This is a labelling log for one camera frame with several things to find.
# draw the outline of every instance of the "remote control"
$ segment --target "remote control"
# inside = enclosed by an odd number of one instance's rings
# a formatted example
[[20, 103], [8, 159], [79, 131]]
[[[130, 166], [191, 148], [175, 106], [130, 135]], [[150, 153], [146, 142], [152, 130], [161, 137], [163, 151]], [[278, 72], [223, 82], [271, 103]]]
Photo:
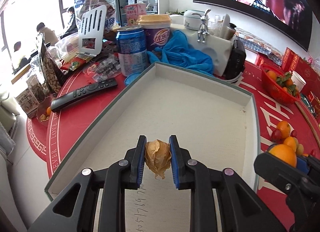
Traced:
[[114, 88], [118, 85], [114, 78], [107, 79], [105, 81], [89, 84], [72, 92], [69, 92], [63, 95], [60, 98], [55, 99], [51, 102], [51, 111], [56, 113], [61, 109], [69, 106], [70, 104], [82, 99], [86, 98], [92, 94], [95, 94], [99, 91]]

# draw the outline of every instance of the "greek key pattern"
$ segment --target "greek key pattern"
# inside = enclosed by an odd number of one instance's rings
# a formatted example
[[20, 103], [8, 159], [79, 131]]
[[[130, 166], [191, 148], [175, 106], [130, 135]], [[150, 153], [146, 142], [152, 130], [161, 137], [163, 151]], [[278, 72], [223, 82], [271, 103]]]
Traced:
[[36, 147], [40, 153], [42, 153], [44, 156], [47, 155], [46, 153], [46, 146], [43, 145], [39, 140], [38, 138], [36, 137], [34, 131], [33, 131], [33, 128], [32, 128], [32, 122], [31, 122], [31, 119], [28, 118], [28, 121], [27, 121], [27, 128], [28, 128], [28, 133], [29, 133], [29, 137], [31, 140], [31, 142], [33, 143], [34, 147]]

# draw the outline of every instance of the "metal screw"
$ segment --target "metal screw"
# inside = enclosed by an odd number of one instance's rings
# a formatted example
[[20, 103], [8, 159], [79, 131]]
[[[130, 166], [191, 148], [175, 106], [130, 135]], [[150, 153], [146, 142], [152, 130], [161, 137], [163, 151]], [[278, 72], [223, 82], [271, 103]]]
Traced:
[[194, 165], [196, 165], [197, 163], [198, 163], [197, 160], [194, 160], [194, 159], [188, 160], [188, 164], [189, 164], [189, 165], [194, 166]]
[[119, 165], [120, 166], [126, 166], [129, 162], [127, 160], [120, 160]]
[[224, 170], [224, 173], [228, 176], [232, 176], [235, 172], [233, 171], [233, 169], [230, 169], [230, 168], [226, 168]]
[[284, 189], [285, 189], [285, 190], [290, 190], [290, 189], [291, 189], [291, 184], [290, 184], [290, 183], [287, 183], [287, 184], [284, 186]]
[[91, 170], [89, 168], [85, 168], [82, 170], [81, 173], [82, 173], [82, 175], [87, 176], [91, 173]]

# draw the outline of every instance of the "plastic fruit basket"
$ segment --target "plastic fruit basket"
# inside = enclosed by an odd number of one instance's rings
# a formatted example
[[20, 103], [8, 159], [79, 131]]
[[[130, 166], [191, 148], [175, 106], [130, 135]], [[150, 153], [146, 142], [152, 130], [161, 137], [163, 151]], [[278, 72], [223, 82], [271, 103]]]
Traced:
[[277, 74], [277, 76], [283, 76], [283, 73], [279, 69], [267, 64], [262, 64], [260, 69], [262, 86], [275, 101], [285, 106], [291, 105], [296, 101], [300, 101], [301, 97], [299, 92], [297, 97], [290, 95], [266, 73], [266, 70], [272, 70]]

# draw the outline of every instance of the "pink carton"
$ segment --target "pink carton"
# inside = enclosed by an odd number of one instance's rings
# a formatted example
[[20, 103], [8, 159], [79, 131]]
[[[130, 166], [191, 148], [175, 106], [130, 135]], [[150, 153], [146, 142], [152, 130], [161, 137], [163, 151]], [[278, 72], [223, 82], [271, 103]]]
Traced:
[[138, 16], [147, 14], [147, 5], [145, 3], [126, 5], [124, 10], [127, 15], [128, 25], [137, 25]]

